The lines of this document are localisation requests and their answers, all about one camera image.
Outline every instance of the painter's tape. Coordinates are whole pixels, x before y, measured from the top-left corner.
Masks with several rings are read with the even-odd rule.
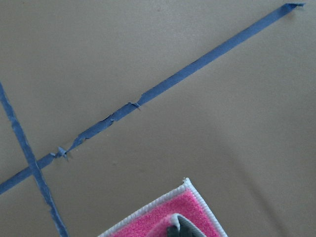
[[[254,23],[253,25],[248,27],[247,29],[239,32],[237,35],[233,36],[232,38],[230,38],[226,42],[222,43],[221,45],[219,45],[215,49],[211,50],[210,52],[208,52],[204,56],[200,57],[199,59],[197,59],[193,63],[187,65],[185,68],[181,69],[176,74],[172,75],[171,77],[167,78],[166,80],[162,81],[158,85],[154,86],[150,90],[143,93],[141,98],[139,99],[139,101],[137,101],[136,103],[127,103],[126,105],[124,105],[123,107],[121,107],[120,109],[115,111],[112,115],[108,116],[104,120],[96,123],[95,125],[88,128],[86,131],[79,134],[79,136],[74,140],[71,147],[68,150],[66,150],[64,154],[66,154],[67,152],[71,151],[73,148],[75,148],[78,145],[80,145],[81,143],[83,143],[86,139],[89,139],[89,138],[95,136],[99,132],[101,132],[104,129],[106,129],[107,127],[111,126],[114,121],[119,121],[121,118],[125,117],[126,115],[128,115],[129,113],[131,113],[132,111],[137,109],[138,107],[140,107],[140,106],[144,105],[145,103],[147,103],[148,101],[154,99],[158,95],[162,94],[164,91],[168,90],[169,88],[171,88],[175,84],[184,80],[189,75],[191,75],[194,72],[196,72],[197,70],[201,69],[202,67],[204,67],[208,63],[212,62],[213,60],[215,60],[219,56],[225,54],[226,52],[228,52],[229,50],[231,50],[235,46],[239,45],[240,43],[244,42],[245,40],[252,37],[256,33],[260,32],[261,30],[263,30],[264,28],[266,28],[267,26],[269,26],[273,22],[277,21],[281,17],[290,13],[297,6],[303,6],[303,5],[304,5],[304,3],[286,3],[283,6],[281,6],[280,8],[271,12],[270,14],[268,14],[267,16],[262,18],[261,20],[257,21],[256,23]],[[49,155],[50,154],[46,155],[45,157],[43,157],[42,159],[40,159],[38,161],[40,168],[42,168],[40,166],[41,162],[42,162],[42,164],[45,164],[45,166],[49,165],[51,163],[52,158],[49,157]],[[55,158],[58,158],[61,156],[64,156],[64,155],[60,154],[60,152],[57,154],[53,154],[53,157],[55,157]],[[5,192],[9,188],[13,187],[14,185],[18,184],[23,179],[25,179],[31,175],[31,171],[27,168],[22,170],[20,173],[23,173],[23,175],[20,175],[20,176],[15,175],[0,185],[0,194]]]
[[[12,129],[19,141],[19,144],[22,148],[22,151],[24,153],[24,156],[29,164],[29,169],[31,171],[31,173],[34,175],[36,183],[39,187],[39,190],[42,194],[42,196],[44,197],[46,203],[50,206],[51,210],[50,210],[50,214],[55,222],[55,226],[59,232],[59,235],[61,237],[68,237],[68,233],[67,233],[67,229],[64,225],[64,223],[62,222],[57,208],[55,206],[54,200],[50,194],[48,185],[46,184],[44,177],[40,171],[40,168],[38,166],[38,163],[36,162],[35,156],[32,152],[32,149],[26,139],[26,136],[24,134],[24,131],[22,129],[21,124],[19,123],[13,107],[10,105],[8,98],[5,95],[4,89],[2,84],[0,83],[0,101],[3,105],[3,108],[9,118],[9,120],[11,121],[12,124]]]

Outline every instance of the tape strip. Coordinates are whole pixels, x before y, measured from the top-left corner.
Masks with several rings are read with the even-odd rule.
[[[137,103],[128,103],[114,112],[112,115],[108,116],[106,119],[96,123],[92,127],[88,128],[83,133],[79,134],[79,136],[74,140],[71,147],[61,154],[60,152],[57,154],[48,154],[42,159],[38,161],[38,165],[40,168],[44,168],[45,166],[49,165],[53,158],[58,158],[64,156],[72,150],[73,148],[80,145],[86,139],[93,137],[94,135],[98,134],[99,132],[103,131],[107,127],[111,126],[114,121],[118,121],[124,116],[128,115],[138,107],[144,105],[148,101],[154,99],[158,95],[162,94],[164,91],[168,90],[175,84],[179,83],[180,81],[184,80],[186,77],[191,75],[192,73],[196,72],[197,70],[201,69],[208,63],[212,62],[219,56],[225,54],[235,46],[239,45],[240,43],[244,42],[248,38],[252,37],[256,33],[260,32],[273,22],[277,21],[281,17],[285,16],[286,14],[290,13],[294,8],[297,6],[303,6],[305,3],[286,3],[280,8],[276,9],[275,11],[271,12],[261,20],[257,21],[250,27],[246,28],[245,30],[241,31],[237,35],[233,36],[223,44],[219,45],[215,49],[208,52],[206,55],[200,57],[193,63],[187,65],[185,68],[178,71],[173,76],[167,78],[166,80],[162,81],[152,89],[148,90],[144,94],[142,94],[141,98]],[[12,188],[14,185],[20,183],[25,178],[31,175],[31,171],[26,168],[19,172],[18,174],[11,177],[9,180],[5,181],[4,183],[0,184],[0,194],[4,193],[8,189]]]
[[[34,175],[36,183],[38,185],[38,188],[41,192],[41,194],[43,195],[46,203],[50,206],[51,210],[50,210],[50,214],[55,222],[55,226],[59,232],[59,235],[61,237],[67,237],[68,233],[66,230],[66,227],[64,225],[64,223],[62,222],[58,211],[56,209],[54,200],[50,194],[48,185],[46,184],[44,177],[40,171],[40,168],[38,166],[38,163],[36,162],[35,156],[32,152],[32,149],[26,139],[26,136],[24,134],[24,131],[22,129],[21,124],[19,123],[13,107],[10,105],[8,98],[5,95],[4,89],[2,84],[0,83],[0,100],[2,103],[2,106],[9,118],[9,120],[11,121],[12,124],[12,129],[16,135],[16,138],[18,139],[20,146],[23,150],[24,156],[29,164],[29,169],[30,172]]]

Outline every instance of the blue tape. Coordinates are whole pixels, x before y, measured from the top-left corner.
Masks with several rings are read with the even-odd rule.
[[[44,180],[44,177],[40,171],[38,163],[36,162],[32,149],[26,139],[22,126],[20,125],[17,117],[15,116],[13,107],[10,105],[9,100],[5,95],[5,92],[1,83],[0,83],[0,100],[9,120],[11,121],[12,129],[20,143],[24,156],[29,164],[29,169],[35,177],[39,190],[41,194],[43,195],[46,203],[51,207],[50,214],[55,222],[55,226],[59,232],[59,235],[61,237],[67,237],[68,236],[67,229],[58,214],[57,208],[50,194],[48,185],[46,184]],[[25,176],[26,176],[26,171],[17,177],[25,177]]]
[[[81,143],[83,143],[86,139],[89,139],[93,137],[94,135],[98,134],[99,132],[103,131],[107,127],[111,126],[114,121],[118,121],[124,116],[128,115],[135,109],[139,108],[140,106],[144,105],[148,101],[154,99],[158,95],[162,94],[164,91],[168,90],[175,84],[179,83],[180,81],[184,80],[186,77],[191,75],[192,73],[196,72],[197,70],[201,69],[208,63],[212,62],[219,56],[225,54],[235,46],[239,45],[240,43],[244,42],[248,38],[252,37],[254,34],[258,33],[259,31],[263,30],[273,22],[277,21],[281,17],[285,16],[286,14],[290,13],[294,8],[297,6],[303,6],[305,3],[286,3],[280,8],[276,9],[275,11],[271,12],[261,20],[257,21],[247,29],[241,31],[237,35],[233,36],[226,42],[222,43],[220,46],[216,47],[209,53],[205,54],[204,56],[200,57],[193,63],[187,65],[185,68],[181,69],[178,71],[176,74],[173,76],[167,78],[166,80],[162,81],[152,89],[148,90],[144,94],[142,94],[141,98],[139,99],[138,102],[136,103],[128,103],[121,107],[119,110],[114,112],[112,115],[108,116],[106,119],[96,123],[92,127],[88,128],[86,131],[82,132],[79,134],[79,136],[74,140],[73,144],[71,147],[65,151],[64,154],[67,152],[71,151],[73,148],[77,147]],[[53,158],[49,157],[50,154],[47,156],[43,157],[38,161],[38,163],[43,163],[46,165],[49,165]],[[52,154],[54,158],[61,157],[62,155],[59,153],[57,154]],[[18,184],[21,182],[23,179],[29,177],[31,175],[31,171],[29,169],[24,169],[21,171],[23,175],[20,175],[18,177],[15,176],[11,177],[9,180],[5,181],[0,185],[0,194],[5,192],[6,190],[10,189],[14,185]]]

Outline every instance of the torn tape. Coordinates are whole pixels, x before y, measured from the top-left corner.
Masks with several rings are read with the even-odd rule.
[[[24,134],[24,131],[22,129],[22,126],[21,124],[19,123],[15,113],[14,113],[14,110],[13,110],[13,107],[10,105],[9,103],[9,100],[8,98],[6,97],[5,95],[5,92],[4,92],[4,89],[3,89],[3,86],[2,84],[0,83],[0,100],[1,100],[1,103],[3,105],[3,108],[9,118],[9,120],[11,121],[11,124],[12,124],[12,129],[16,135],[16,138],[18,139],[19,141],[19,144],[22,148],[22,151],[24,153],[24,156],[29,164],[29,169],[30,169],[30,172],[33,174],[33,176],[35,177],[35,180],[36,180],[36,183],[38,185],[38,188],[42,194],[42,196],[44,197],[46,203],[50,206],[50,214],[52,216],[52,219],[54,220],[55,222],[55,226],[59,232],[59,235],[61,237],[67,237],[68,236],[68,233],[67,233],[67,229],[64,225],[64,223],[62,222],[59,214],[58,214],[58,211],[57,211],[57,208],[55,206],[55,203],[54,203],[54,200],[50,194],[50,190],[48,188],[48,185],[46,184],[45,182],[45,179],[40,171],[40,168],[38,166],[38,163],[35,159],[35,156],[33,154],[33,151],[26,139],[26,136]]]
[[[66,151],[69,152],[73,148],[77,147],[80,145],[82,142],[84,142],[86,139],[89,139],[93,137],[94,135],[98,134],[99,132],[103,131],[107,127],[111,126],[114,121],[118,121],[124,116],[128,115],[132,111],[134,111],[136,108],[139,108],[140,106],[144,105],[148,101],[154,99],[158,95],[162,94],[164,91],[168,90],[175,84],[179,83],[180,81],[184,80],[186,77],[191,75],[192,73],[196,72],[197,70],[201,69],[208,63],[212,62],[219,56],[225,54],[235,46],[239,45],[240,43],[244,42],[248,38],[252,37],[254,34],[258,33],[259,31],[263,30],[273,22],[277,21],[281,17],[285,16],[286,14],[290,13],[294,8],[297,6],[303,6],[305,3],[286,3],[283,6],[279,7],[275,11],[271,12],[267,16],[263,17],[250,27],[246,28],[245,30],[241,31],[237,35],[233,36],[226,42],[222,43],[215,49],[211,50],[204,56],[200,57],[193,63],[187,65],[185,68],[181,69],[178,71],[176,74],[173,76],[167,78],[166,80],[162,81],[155,87],[151,88],[150,90],[146,91],[145,93],[142,94],[141,98],[139,101],[136,103],[128,103],[121,107],[119,110],[114,112],[112,115],[108,116],[106,119],[96,123],[92,127],[88,128],[86,131],[82,132],[79,134],[79,136],[74,140],[73,144],[71,147]],[[51,160],[47,158],[47,156],[43,157],[38,161],[39,167],[40,163],[43,160],[43,163],[45,164],[50,164]],[[0,185],[0,194],[5,192],[7,189],[13,187],[14,185],[18,184],[21,182],[23,179],[27,178],[28,176],[31,175],[31,171],[28,170],[27,168],[21,171],[24,175],[20,175],[19,178],[13,176],[9,180],[5,181],[4,183],[10,183],[10,186],[8,185],[3,185],[2,183]]]

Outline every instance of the pink fabric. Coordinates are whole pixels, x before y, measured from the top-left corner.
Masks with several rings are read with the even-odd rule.
[[[179,213],[192,221],[207,237],[220,237],[190,189],[158,205],[112,234],[111,237],[145,237],[167,215]]]
[[[167,228],[173,226],[171,222],[172,215],[167,215],[160,222],[152,228],[146,237],[166,237],[167,236]]]

